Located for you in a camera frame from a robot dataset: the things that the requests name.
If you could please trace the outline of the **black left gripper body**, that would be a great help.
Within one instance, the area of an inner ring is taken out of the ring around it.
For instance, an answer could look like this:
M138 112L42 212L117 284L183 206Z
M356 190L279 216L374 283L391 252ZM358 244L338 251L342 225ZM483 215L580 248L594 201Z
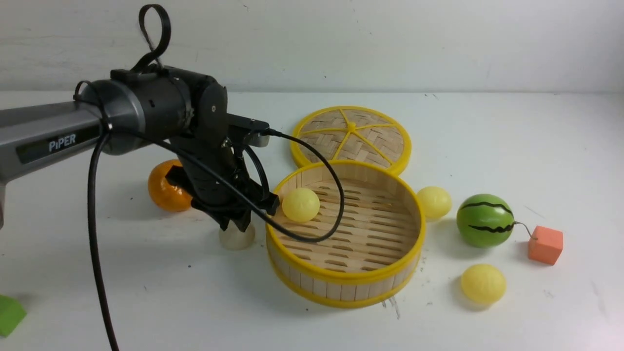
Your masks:
M181 166L172 168L166 180L190 194L192 207L208 214L221 229L225 230L232 222L244 231L251 222L250 204L269 215L276 213L279 197L270 191L267 181L258 183L250 177L243 151L249 151L252 146L231 142L227 114L197 117L188 131L170 141L201 166L181 157ZM204 171L203 167L212 169L213 173ZM237 197L229 186L250 202Z

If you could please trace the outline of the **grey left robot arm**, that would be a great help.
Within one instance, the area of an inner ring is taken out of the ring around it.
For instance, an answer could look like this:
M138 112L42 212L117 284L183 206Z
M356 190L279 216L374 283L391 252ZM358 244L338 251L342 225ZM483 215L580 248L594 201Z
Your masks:
M172 146L212 169L180 159L165 173L165 184L181 188L203 211L226 229L245 231L251 205L276 213L279 198L249 176L243 160L247 146L268 144L266 122L227 111L228 93L215 78L167 67L134 76L113 71L110 79L92 82L72 101L2 110L0 114L1 188L20 177L51 166L95 146L109 128L134 130L144 140L117 132L103 147L122 155L169 140Z

